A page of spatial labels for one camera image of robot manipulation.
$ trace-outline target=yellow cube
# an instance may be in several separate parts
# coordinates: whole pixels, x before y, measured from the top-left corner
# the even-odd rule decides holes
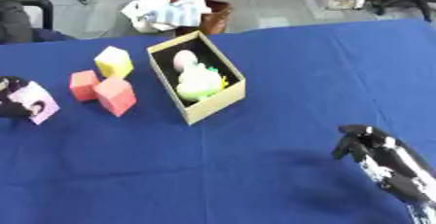
[[[133,70],[126,50],[108,47],[95,58],[95,64],[104,77],[116,76],[124,79]]]

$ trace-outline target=white cloth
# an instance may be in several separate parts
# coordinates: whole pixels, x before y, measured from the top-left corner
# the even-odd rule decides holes
[[[201,15],[210,14],[205,0],[178,0],[148,14],[147,20],[172,26],[199,26]]]
[[[199,26],[201,15],[212,10],[205,0],[134,0],[122,9],[133,27],[141,33],[167,31],[178,26]]]

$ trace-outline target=foam block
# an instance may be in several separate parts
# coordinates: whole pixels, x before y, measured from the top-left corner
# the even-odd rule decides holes
[[[97,99],[94,86],[99,83],[97,76],[92,70],[76,72],[70,77],[70,91],[79,101]]]
[[[94,87],[101,105],[117,117],[121,117],[136,103],[129,82],[118,77],[109,77]]]
[[[133,69],[126,50],[108,47],[95,58],[95,64],[104,77],[117,76],[124,79]]]

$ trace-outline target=open box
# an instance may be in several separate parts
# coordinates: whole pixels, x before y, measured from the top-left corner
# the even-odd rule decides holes
[[[229,85],[221,92],[198,102],[189,102],[180,98],[175,90],[180,74],[174,70],[172,61],[181,50],[190,50],[206,67],[217,68],[220,75],[227,77]],[[148,53],[153,69],[188,125],[245,98],[245,78],[243,75],[199,31],[150,47]]]

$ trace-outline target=pink ball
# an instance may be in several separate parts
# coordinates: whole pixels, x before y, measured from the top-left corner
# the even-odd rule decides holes
[[[186,66],[196,65],[198,62],[199,60],[193,52],[182,50],[175,55],[173,65],[176,71],[183,72]]]

